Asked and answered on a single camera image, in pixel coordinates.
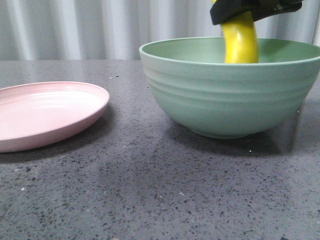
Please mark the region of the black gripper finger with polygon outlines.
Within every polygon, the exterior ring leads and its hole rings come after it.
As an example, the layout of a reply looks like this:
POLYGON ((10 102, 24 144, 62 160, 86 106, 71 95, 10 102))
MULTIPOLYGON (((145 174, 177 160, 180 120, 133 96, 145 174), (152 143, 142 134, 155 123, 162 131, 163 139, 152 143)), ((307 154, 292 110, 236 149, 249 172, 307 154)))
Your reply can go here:
POLYGON ((217 0, 210 9, 213 25, 250 12, 254 21, 270 16, 296 12, 301 9, 302 0, 217 0))

